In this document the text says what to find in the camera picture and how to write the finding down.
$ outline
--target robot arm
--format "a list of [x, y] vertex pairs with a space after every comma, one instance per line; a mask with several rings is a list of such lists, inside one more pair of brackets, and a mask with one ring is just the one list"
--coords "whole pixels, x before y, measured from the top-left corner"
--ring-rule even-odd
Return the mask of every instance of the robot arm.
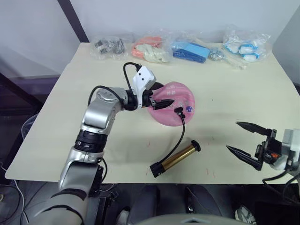
[[256, 170], [261, 170], [263, 163], [269, 164], [275, 170], [285, 170], [280, 176], [274, 178], [263, 179], [262, 181], [266, 185], [266, 181], [275, 180], [286, 173], [294, 176], [295, 180], [300, 184], [300, 129], [286, 129], [282, 142], [276, 140], [276, 130], [266, 129], [257, 124], [247, 122], [237, 122], [239, 126], [252, 133], [256, 132], [261, 135], [267, 136], [266, 141], [259, 144], [256, 148], [255, 158], [252, 158], [250, 154], [240, 149], [227, 145], [227, 148], [238, 159], [253, 166]]
[[99, 87], [96, 98], [88, 105], [75, 145], [71, 147], [61, 173], [60, 192], [46, 202], [30, 222], [31, 225], [84, 224], [88, 196], [95, 194], [103, 181], [103, 168], [98, 163], [103, 158], [116, 114], [122, 110], [135, 110], [150, 105], [154, 109], [161, 109], [174, 102], [171, 99], [154, 101], [151, 98], [152, 90], [163, 85], [156, 82], [155, 76], [146, 67], [130, 64], [135, 65], [137, 70], [133, 78], [133, 90], [131, 87], [130, 90], [96, 87]]

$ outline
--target black cable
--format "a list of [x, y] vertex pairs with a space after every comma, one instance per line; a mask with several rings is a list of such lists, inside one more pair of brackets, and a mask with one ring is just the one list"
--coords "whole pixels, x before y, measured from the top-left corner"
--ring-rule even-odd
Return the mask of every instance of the black cable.
[[43, 185], [41, 185], [39, 187], [39, 189], [33, 194], [33, 196], [29, 199], [29, 201], [27, 202], [27, 204], [24, 206], [24, 210], [22, 211], [21, 213], [21, 216], [20, 216], [20, 224], [22, 224], [22, 221], [23, 221], [23, 212], [25, 212], [27, 206], [30, 204], [30, 202], [32, 201], [32, 199], [37, 195], [37, 193], [43, 188], [43, 186], [45, 186], [47, 184], [47, 182], [45, 182]]
[[110, 89], [106, 86], [102, 86], [102, 85], [98, 85], [98, 86], [93, 88], [93, 90], [91, 91], [90, 96], [89, 96], [88, 106], [90, 105], [90, 101], [93, 97], [93, 94], [94, 94], [95, 90], [97, 90], [98, 88], [103, 88], [103, 89], [108, 90], [109, 92], [111, 92], [121, 102], [122, 107], [124, 107], [123, 99], [120, 98], [120, 96], [116, 92], [114, 92], [112, 89]]
[[277, 176], [275, 176], [275, 177], [265, 178], [265, 179], [262, 180], [262, 182], [263, 182], [263, 184], [264, 184], [264, 186], [265, 186], [266, 188], [268, 188], [268, 189], [270, 189], [271, 191], [275, 192], [277, 195], [282, 196], [284, 201], [288, 202], [289, 204], [300, 205], [299, 202], [296, 202], [296, 201], [294, 201], [293, 199], [284, 197], [284, 191], [285, 191], [285, 188], [287, 188], [287, 186], [290, 185], [290, 184], [288, 184], [289, 181], [291, 181], [291, 183], [292, 183], [295, 179], [298, 178], [298, 177], [297, 177], [298, 175], [300, 176], [300, 174], [298, 174], [297, 176], [293, 177], [293, 178], [290, 179], [288, 182], [286, 182], [285, 187], [284, 187], [284, 190], [283, 190], [282, 193], [279, 192], [278, 190], [276, 190], [275, 188], [273, 188], [270, 184], [268, 184], [268, 183], [266, 182], [266, 181], [270, 181], [270, 180], [277, 180], [277, 179], [279, 179], [279, 178], [285, 176], [289, 171], [290, 171], [290, 170], [285, 170], [283, 173], [281, 173], [281, 174], [279, 174], [279, 175], [277, 175]]
[[164, 162], [167, 158], [169, 158], [170, 155], [172, 155], [172, 153], [178, 148], [178, 146], [180, 145], [182, 139], [183, 139], [183, 136], [184, 136], [184, 133], [185, 133], [185, 130], [186, 130], [186, 123], [183, 119], [182, 116], [178, 115], [180, 118], [181, 118], [181, 121], [182, 121], [182, 126], [183, 126], [183, 129], [182, 129], [182, 133], [181, 133], [181, 136], [180, 136], [180, 139], [179, 141], [177, 142], [177, 144], [175, 145], [175, 147], [169, 152], [169, 154], [167, 154], [162, 160], [159, 161], [159, 163], [162, 163]]
[[[28, 210], [31, 209], [31, 208], [33, 208], [33, 207], [35, 207], [36, 205], [39, 205], [39, 204], [45, 203], [45, 202], [46, 202], [46, 201], [42, 201], [42, 202], [36, 203], [36, 204], [30, 206], [30, 207], [28, 208]], [[10, 224], [11, 224], [13, 221], [15, 221], [15, 220], [16, 220], [20, 215], [22, 215], [22, 214], [23, 214], [23, 212], [19, 213], [19, 214], [16, 215], [13, 219], [11, 219]]]
[[106, 175], [107, 175], [107, 163], [106, 163], [106, 161], [104, 160], [104, 158], [102, 158], [102, 161], [103, 161], [104, 166], [105, 166], [105, 173], [104, 173], [104, 176], [103, 176], [103, 178], [102, 178], [102, 180], [101, 180], [101, 183], [104, 181], [104, 179], [105, 179], [105, 177], [106, 177]]
[[124, 72], [124, 76], [125, 76], [125, 79], [126, 79], [126, 82], [127, 82], [127, 85], [128, 85], [128, 88], [130, 90], [130, 93], [133, 95], [133, 91], [132, 91], [132, 88], [131, 88], [131, 85], [130, 85], [130, 82], [128, 80], [128, 77], [127, 77], [127, 73], [126, 73], [126, 66], [127, 65], [134, 65], [135, 68], [136, 68], [136, 71], [138, 71], [142, 66], [137, 64], [137, 63], [134, 63], [134, 62], [127, 62], [123, 65], [123, 72]]
[[278, 195], [281, 195], [281, 193], [280, 193], [279, 191], [277, 191], [275, 188], [273, 188], [273, 187], [272, 187], [270, 184], [268, 184], [266, 181], [277, 180], [277, 179], [279, 179], [279, 178], [285, 176], [287, 173], [288, 173], [288, 171], [285, 170], [283, 173], [281, 173], [281, 174], [279, 174], [279, 175], [277, 175], [277, 176], [275, 176], [275, 177], [270, 177], [270, 178], [265, 178], [265, 179], [263, 179], [262, 182], [263, 182], [263, 184], [264, 184], [264, 186], [265, 186], [266, 188], [272, 190], [273, 192], [275, 192], [275, 193], [278, 194]]
[[1, 186], [0, 188], [13, 188], [13, 189], [15, 189], [15, 190], [17, 191], [17, 193], [18, 193], [18, 195], [19, 195], [17, 207], [15, 208], [14, 212], [13, 212], [9, 217], [7, 217], [7, 218], [6, 218], [5, 220], [3, 220], [3, 221], [0, 221], [0, 224], [2, 224], [2, 223], [4, 223], [4, 222], [8, 221], [11, 217], [13, 217], [13, 215], [17, 212], [17, 210], [18, 210], [18, 208], [19, 208], [19, 206], [20, 206], [21, 194], [20, 194], [19, 190], [18, 190], [16, 187], [14, 187], [14, 186]]
[[298, 179], [299, 177], [300, 177], [300, 173], [297, 174], [296, 176], [294, 176], [293, 178], [291, 178], [289, 181], [287, 181], [287, 182], [285, 183], [285, 186], [284, 186], [284, 188], [283, 188], [283, 190], [282, 190], [282, 198], [283, 198], [283, 199], [291, 200], [291, 199], [289, 199], [289, 198], [287, 198], [287, 197], [285, 196], [286, 189], [288, 188], [288, 186], [289, 186], [294, 180]]

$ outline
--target blue object in plastic bag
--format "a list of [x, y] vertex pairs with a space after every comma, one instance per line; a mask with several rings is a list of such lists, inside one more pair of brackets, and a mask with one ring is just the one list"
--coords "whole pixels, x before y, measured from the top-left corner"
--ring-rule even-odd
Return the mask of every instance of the blue object in plastic bag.
[[172, 43], [173, 57], [204, 63], [210, 54], [210, 50], [201, 45], [176, 41]]

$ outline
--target pink object in plastic bag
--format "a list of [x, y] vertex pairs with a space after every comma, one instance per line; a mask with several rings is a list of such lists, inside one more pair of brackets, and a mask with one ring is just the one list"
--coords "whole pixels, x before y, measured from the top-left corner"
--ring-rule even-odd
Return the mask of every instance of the pink object in plastic bag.
[[174, 112], [178, 107], [183, 108], [185, 114], [185, 123], [188, 123], [195, 113], [195, 98], [193, 93], [187, 86], [178, 82], [170, 82], [164, 87], [153, 91], [153, 99], [160, 101], [162, 99], [173, 99], [175, 102], [165, 109], [154, 110], [148, 108], [150, 115], [159, 123], [166, 126], [181, 126], [180, 117]]
[[142, 45], [142, 44], [149, 44], [153, 47], [161, 48], [162, 38], [158, 37], [158, 36], [157, 37], [143, 37], [143, 38], [139, 39], [133, 45], [132, 50], [131, 50], [132, 55], [144, 60], [144, 53], [135, 48], [137, 45]]

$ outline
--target white wall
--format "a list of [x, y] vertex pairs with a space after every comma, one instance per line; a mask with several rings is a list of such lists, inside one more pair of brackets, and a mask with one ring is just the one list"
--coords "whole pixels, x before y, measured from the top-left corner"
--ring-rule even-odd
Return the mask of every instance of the white wall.
[[[89, 39], [98, 33], [157, 28], [223, 30], [228, 24], [258, 30], [274, 42], [300, 4], [299, 0], [71, 0]], [[213, 41], [221, 41], [222, 33]]]
[[300, 7], [276, 40], [273, 53], [291, 81], [300, 85]]
[[79, 40], [56, 0], [2, 0], [0, 72], [8, 77], [61, 74]]
[[[91, 40], [98, 33], [166, 28], [202, 30], [221, 41], [228, 24], [272, 35], [274, 42], [299, 0], [71, 0]], [[79, 41], [56, 0], [0, 3], [0, 72], [6, 76], [61, 74]]]

